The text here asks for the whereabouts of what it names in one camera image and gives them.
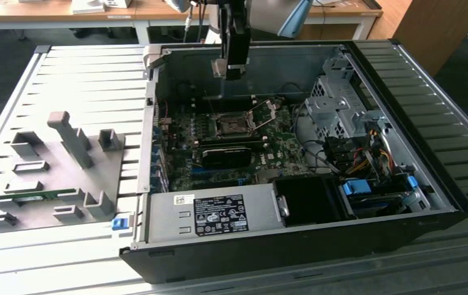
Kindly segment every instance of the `metal rail table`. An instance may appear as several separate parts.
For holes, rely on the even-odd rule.
[[[368,42],[363,48],[376,59],[391,58],[389,67],[377,65],[387,67],[380,74],[409,73],[413,81],[427,77],[420,68],[397,63],[400,54],[393,55],[385,44]],[[145,103],[141,53],[140,45],[52,47],[49,52],[36,53],[0,116],[0,171],[8,169],[5,159],[12,150],[7,142],[13,133],[31,128],[41,112],[52,108],[72,113],[72,125],[83,127],[87,135],[101,128],[127,135],[119,212],[135,211],[139,198]],[[461,115],[452,101],[424,104],[419,110],[433,108]],[[91,116],[75,121],[75,114]],[[444,124],[437,127],[451,129]],[[461,147],[468,135],[457,130],[443,139]],[[459,168],[468,173],[464,165]],[[0,184],[4,181],[0,173]],[[155,286],[119,258],[119,248],[129,245],[131,235],[127,230],[112,231],[109,222],[0,234],[0,294],[468,293],[468,219],[448,230],[424,235],[396,252]]]

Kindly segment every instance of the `black cable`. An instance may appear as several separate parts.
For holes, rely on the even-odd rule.
[[[323,9],[323,24],[321,24],[321,34],[319,36],[320,40],[323,40],[324,26],[327,24],[327,13],[324,12],[324,5],[321,5],[321,9]]]
[[[276,94],[280,94],[279,92],[280,92],[281,88],[283,88],[284,86],[287,86],[287,85],[295,86],[295,87],[297,88],[297,90],[299,90],[301,93],[307,93],[307,91],[304,91],[304,90],[300,88],[300,86],[299,86],[297,83],[295,83],[295,82],[285,82],[285,83],[283,83],[283,84],[277,87]]]
[[[341,171],[337,169],[337,167],[333,166],[332,163],[331,163],[327,159],[321,158],[317,154],[315,154],[315,153],[304,146],[304,143],[303,143],[303,142],[299,140],[299,138],[297,138],[299,114],[301,113],[301,109],[303,109],[304,106],[305,106],[305,103],[303,102],[303,103],[301,103],[301,106],[300,106],[299,109],[297,109],[297,115],[296,115],[295,124],[293,124],[293,135],[295,135],[295,137],[296,137],[297,143],[301,145],[301,147],[304,148],[305,152],[307,152],[311,156],[313,156],[313,157],[316,158],[316,160],[321,161],[321,163],[324,163],[327,167],[329,167],[329,169],[333,171],[333,173],[341,174]]]
[[[199,34],[197,34],[197,42],[201,42],[201,30],[203,30],[203,23],[204,23],[204,13],[207,12],[207,4],[199,5]]]
[[[321,35],[319,37],[320,40],[323,40],[323,33],[324,33],[324,25],[327,24],[327,14],[324,12],[324,8],[328,7],[328,8],[335,8],[335,5],[331,5],[331,6],[327,6],[324,5],[319,0],[316,0],[316,2],[320,4],[320,5],[313,5],[315,7],[321,7],[323,9],[323,24],[321,24]]]

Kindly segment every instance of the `warning label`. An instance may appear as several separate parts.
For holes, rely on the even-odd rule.
[[[225,195],[193,200],[195,228],[200,237],[205,235],[244,232],[248,218],[243,195]]]

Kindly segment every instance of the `desk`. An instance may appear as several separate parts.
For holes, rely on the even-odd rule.
[[[97,28],[133,26],[137,29],[140,44],[149,44],[148,27],[181,26],[188,14],[179,14],[161,0],[133,0],[129,8],[108,8],[95,14],[71,14],[71,0],[44,0],[19,3],[17,0],[0,0],[0,30],[48,28]],[[372,10],[361,0],[345,0],[335,8],[313,7],[307,19],[305,30],[315,31],[309,25],[355,24],[353,39],[367,39],[376,17],[381,10]],[[193,24],[199,15],[195,13]]]
[[[133,26],[136,3],[127,9],[107,7],[107,12],[73,15],[71,0],[0,0],[0,30]]]
[[[384,14],[369,39],[399,39],[425,70],[437,74],[468,34],[468,0],[377,0]]]
[[[333,8],[312,7],[305,21],[304,31],[300,39],[317,39],[317,32],[323,32],[320,25],[344,25],[351,24],[351,34],[339,34],[343,31],[348,32],[347,28],[343,31],[333,31],[331,34],[324,34],[324,37],[332,39],[367,39],[373,22],[381,16],[380,9],[369,9],[361,0],[345,0],[331,4]],[[160,0],[139,0],[137,11],[135,14],[135,27],[137,35],[141,36],[140,43],[149,44],[148,27],[151,26],[183,26],[188,14],[179,14]],[[193,13],[193,24],[197,24],[199,13]]]

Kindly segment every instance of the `cable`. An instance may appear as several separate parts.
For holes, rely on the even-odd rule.
[[[187,36],[188,36],[188,31],[191,30],[192,20],[193,20],[193,5],[191,5],[191,13],[188,14],[187,21],[184,23],[183,43],[187,43]]]
[[[297,85],[297,83],[295,83],[295,82],[285,82],[285,83],[283,83],[283,84],[277,87],[276,94],[279,94],[281,88],[283,88],[284,86],[287,86],[287,85],[295,86],[295,87],[299,89],[299,91],[300,91],[301,93],[307,93],[307,91],[303,91],[303,89],[300,88],[300,86]]]
[[[300,106],[299,109],[297,109],[297,115],[296,115],[296,119],[295,119],[295,123],[293,123],[293,135],[295,135],[295,137],[296,137],[297,143],[301,145],[301,147],[303,147],[303,149],[305,150],[305,152],[307,152],[313,158],[316,158],[316,160],[321,161],[321,163],[324,163],[327,167],[329,167],[329,169],[333,171],[333,173],[340,174],[341,171],[337,169],[337,167],[333,166],[332,163],[331,163],[327,159],[321,158],[317,154],[315,154],[315,153],[304,146],[303,142],[301,142],[301,141],[299,140],[299,138],[297,138],[299,114],[301,113],[301,109],[303,109],[304,106],[305,106],[305,102],[301,103],[301,106]]]
[[[199,34],[197,34],[197,42],[201,42],[201,30],[203,30],[203,23],[204,23],[204,13],[207,11],[207,4],[204,4],[204,8],[203,8],[203,4],[199,5]]]
[[[168,118],[168,101],[165,100],[165,107],[167,107],[167,112],[165,112],[165,120]]]
[[[327,5],[324,5],[319,0],[316,0],[316,2],[319,3],[319,5],[313,5],[313,3],[312,3],[312,6],[315,6],[315,7],[321,7],[321,9],[323,9],[321,35],[320,35],[320,37],[319,37],[319,39],[323,40],[324,25],[327,24],[327,14],[325,14],[325,12],[324,12],[324,8],[325,8],[325,7],[327,7],[327,8],[336,8],[336,6],[335,6],[335,5],[327,6]]]

